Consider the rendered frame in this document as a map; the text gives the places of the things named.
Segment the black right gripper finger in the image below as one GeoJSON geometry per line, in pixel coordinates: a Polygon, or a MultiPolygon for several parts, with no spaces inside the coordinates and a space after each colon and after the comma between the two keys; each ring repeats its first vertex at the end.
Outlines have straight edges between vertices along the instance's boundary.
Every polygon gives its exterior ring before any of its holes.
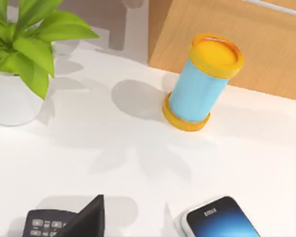
{"type": "Polygon", "coordinates": [[[104,237],[104,195],[97,195],[56,237],[104,237]]]}

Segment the black calculator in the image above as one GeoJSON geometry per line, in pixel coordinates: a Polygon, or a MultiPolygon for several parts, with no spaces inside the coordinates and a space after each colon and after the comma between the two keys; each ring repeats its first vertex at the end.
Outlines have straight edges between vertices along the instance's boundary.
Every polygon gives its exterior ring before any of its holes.
{"type": "Polygon", "coordinates": [[[84,237],[86,226],[77,213],[59,209],[34,209],[27,214],[22,237],[84,237]]]}

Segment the white smartphone with blue screen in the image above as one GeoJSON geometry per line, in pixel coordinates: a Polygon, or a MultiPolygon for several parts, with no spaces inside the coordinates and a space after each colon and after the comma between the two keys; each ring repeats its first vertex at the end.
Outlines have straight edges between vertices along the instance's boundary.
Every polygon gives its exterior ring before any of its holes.
{"type": "Polygon", "coordinates": [[[238,203],[223,196],[184,211],[179,227],[186,237],[260,237],[238,203]]]}

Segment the blue cup with yellow lid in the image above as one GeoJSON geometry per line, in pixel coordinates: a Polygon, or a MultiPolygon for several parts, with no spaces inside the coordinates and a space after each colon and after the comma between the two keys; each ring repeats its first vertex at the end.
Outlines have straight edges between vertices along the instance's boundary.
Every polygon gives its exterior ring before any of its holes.
{"type": "Polygon", "coordinates": [[[183,131],[202,129],[221,92],[243,63],[242,52],[227,38],[209,33],[196,35],[179,79],[164,99],[164,117],[183,131]]]}

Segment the green plant in white pot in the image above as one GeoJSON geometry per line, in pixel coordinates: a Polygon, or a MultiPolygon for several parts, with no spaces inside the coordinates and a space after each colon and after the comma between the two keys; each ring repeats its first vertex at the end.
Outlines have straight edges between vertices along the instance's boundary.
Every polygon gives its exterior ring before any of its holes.
{"type": "Polygon", "coordinates": [[[9,0],[0,0],[0,124],[31,122],[54,77],[52,43],[96,39],[80,17],[59,11],[62,0],[18,0],[18,19],[9,21],[9,0]]]}

